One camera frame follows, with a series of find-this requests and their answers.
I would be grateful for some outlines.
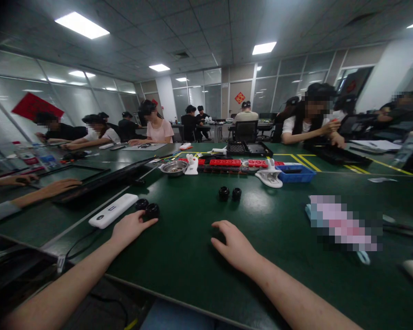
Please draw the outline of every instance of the black tray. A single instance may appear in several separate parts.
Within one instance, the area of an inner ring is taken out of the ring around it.
[[[305,144],[304,149],[313,152],[321,159],[334,165],[369,166],[372,163],[372,160],[369,158],[327,144]]]

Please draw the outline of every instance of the black chair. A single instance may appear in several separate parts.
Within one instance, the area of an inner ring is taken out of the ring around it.
[[[238,121],[235,124],[235,141],[254,143],[257,139],[258,121]]]

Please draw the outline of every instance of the hand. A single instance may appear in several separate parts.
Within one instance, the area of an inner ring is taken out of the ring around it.
[[[340,128],[341,123],[339,121],[330,121],[326,125],[321,127],[321,132],[323,134],[331,134],[332,132],[338,131]]]
[[[66,192],[67,190],[73,189],[81,184],[83,183],[76,179],[63,179],[51,183],[44,188],[41,188],[40,190],[36,191],[36,193],[38,193],[40,196],[43,196],[43,198],[50,198]]]
[[[336,145],[337,147],[344,149],[346,147],[346,142],[344,138],[340,134],[333,134],[331,137],[332,145]]]
[[[214,222],[212,226],[225,235],[226,245],[216,238],[211,243],[234,268],[247,275],[257,269],[261,256],[236,226],[227,220]]]
[[[157,223],[157,218],[144,222],[142,216],[144,210],[126,215],[113,228],[110,241],[119,245],[122,249],[133,242],[145,229]]]

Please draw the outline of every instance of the paper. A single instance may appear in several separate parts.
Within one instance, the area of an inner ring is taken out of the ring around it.
[[[401,146],[399,144],[392,143],[386,140],[372,140],[372,141],[363,141],[363,140],[355,140],[352,141],[353,143],[360,144],[372,149],[381,149],[381,150],[399,150]]]

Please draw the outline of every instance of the glass wall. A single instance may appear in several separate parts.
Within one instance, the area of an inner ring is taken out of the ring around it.
[[[38,141],[35,133],[46,132],[45,127],[12,113],[27,93],[63,110],[61,122],[72,126],[84,126],[85,115],[101,111],[117,124],[124,111],[134,113],[139,106],[132,82],[0,50],[0,106],[12,119],[0,109],[0,132],[12,141]]]

